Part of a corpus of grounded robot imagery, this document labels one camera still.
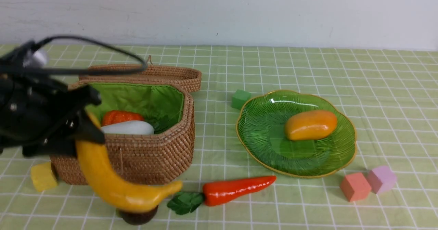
foam block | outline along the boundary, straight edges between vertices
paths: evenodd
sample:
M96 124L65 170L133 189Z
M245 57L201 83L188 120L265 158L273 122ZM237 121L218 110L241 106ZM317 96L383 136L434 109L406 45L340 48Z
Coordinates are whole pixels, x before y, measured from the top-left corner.
M33 166L30 169L30 177L33 186L39 192L58 186L58 181L52 171L52 164L50 162Z
M375 194L389 191L397 183L397 176L386 165L372 169L366 179Z
M231 99L231 107L238 110L242 109L245 102L251 98L251 93L247 91L237 90Z
M361 172L346 175L340 187L349 202L365 199L371 192L371 186Z

white wall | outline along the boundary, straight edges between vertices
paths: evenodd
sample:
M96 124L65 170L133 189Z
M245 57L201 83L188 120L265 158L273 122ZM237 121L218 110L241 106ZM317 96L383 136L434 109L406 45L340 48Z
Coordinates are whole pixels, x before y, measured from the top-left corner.
M0 43L438 47L438 0L0 0Z

grid pattern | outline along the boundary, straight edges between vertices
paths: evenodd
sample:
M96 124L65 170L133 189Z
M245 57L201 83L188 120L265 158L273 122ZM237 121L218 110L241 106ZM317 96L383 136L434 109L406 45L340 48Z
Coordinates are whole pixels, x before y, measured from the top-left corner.
M12 46L2 46L5 53ZM23 159L18 149L0 156L0 230L384 230L438 226L438 52L165 46L128 49L155 64L203 72L195 99L196 145L193 165L180 177L184 190L201 183L272 174L239 143L230 107L237 89L253 96L276 89L316 94L349 116L359 152L346 169L320 179L277 174L264 191L226 205L201 206L177 216L160 205L152 222L132 227L88 186L65 183L34 191L30 167L47 159ZM51 46L50 65L84 68L129 63L126 57L94 46ZM67 83L77 77L60 77ZM389 165L396 187L361 202L348 203L338 188L345 174Z

black cable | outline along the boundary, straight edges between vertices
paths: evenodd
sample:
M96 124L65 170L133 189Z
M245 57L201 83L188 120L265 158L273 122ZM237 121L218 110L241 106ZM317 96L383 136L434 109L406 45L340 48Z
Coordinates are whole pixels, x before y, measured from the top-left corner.
M94 44L97 46L104 47L106 49L111 49L121 54L124 54L128 57L132 57L136 59L141 65L138 68L130 68L126 70L118 70L118 71L104 71L104 70L89 70L89 69L68 69L68 68L36 68L36 67L22 67L22 66L13 66L13 63L7 63L6 65L2 65L0 67L0 74L42 74L42 75L89 75L89 76L100 76L100 75L126 75L126 74L135 74L142 72L147 69L147 62L145 62L139 56L132 54L123 49L116 48L115 46L111 46L109 44L105 44L103 42L94 40L92 38L85 38L75 35L56 35L52 37L48 37L43 39L42 41L35 44L33 48L33 52L39 50L43 46L51 43L56 39L73 39L80 40L90 44Z

white toy vegetable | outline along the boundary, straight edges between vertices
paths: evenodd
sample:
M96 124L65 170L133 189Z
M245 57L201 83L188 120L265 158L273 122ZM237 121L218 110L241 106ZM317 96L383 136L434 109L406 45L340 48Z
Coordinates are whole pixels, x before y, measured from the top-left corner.
M130 120L101 127L103 133L128 134L128 135L152 135L154 127L141 120Z

